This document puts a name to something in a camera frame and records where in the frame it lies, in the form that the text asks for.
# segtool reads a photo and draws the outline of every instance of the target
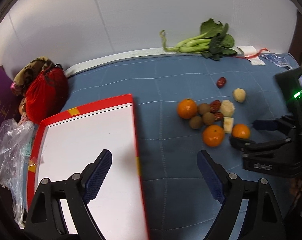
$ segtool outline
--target red string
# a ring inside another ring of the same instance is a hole
[[[254,54],[254,55],[251,55],[251,56],[247,56],[247,57],[242,57],[242,56],[234,56],[234,57],[237,57],[237,58],[245,58],[245,59],[250,59],[250,58],[255,58],[257,56],[260,56],[261,52],[262,51],[269,51],[267,48],[263,48],[263,49],[260,49],[259,52],[257,54]]]

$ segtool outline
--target orange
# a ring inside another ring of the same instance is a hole
[[[242,139],[249,139],[250,129],[245,124],[239,123],[233,127],[232,135]]]
[[[216,147],[224,139],[224,130],[218,125],[210,125],[202,132],[203,142],[210,147]]]
[[[181,118],[191,119],[193,116],[196,116],[198,107],[192,99],[183,99],[178,103],[177,112]]]

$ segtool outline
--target pile of fruit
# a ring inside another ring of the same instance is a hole
[[[222,88],[226,83],[224,77],[219,78],[217,87]],[[242,103],[245,100],[246,93],[243,89],[233,91],[235,101]],[[202,139],[210,147],[220,145],[224,139],[225,133],[232,134],[235,137],[248,139],[250,129],[244,124],[234,124],[232,115],[235,112],[234,104],[229,100],[215,100],[210,104],[202,103],[197,105],[192,99],[184,99],[179,102],[177,107],[178,115],[189,120],[189,126],[192,129],[201,129],[204,125],[207,127],[202,132]],[[214,122],[223,121],[223,128]]]

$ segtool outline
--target clear plastic packet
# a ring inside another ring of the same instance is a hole
[[[14,119],[3,121],[0,128],[0,184],[12,193],[14,217],[19,225],[25,208],[23,168],[33,131],[33,122],[18,125]]]

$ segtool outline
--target red bag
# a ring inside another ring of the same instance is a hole
[[[40,124],[62,110],[68,94],[68,80],[61,68],[43,70],[26,91],[26,114],[32,122]]]

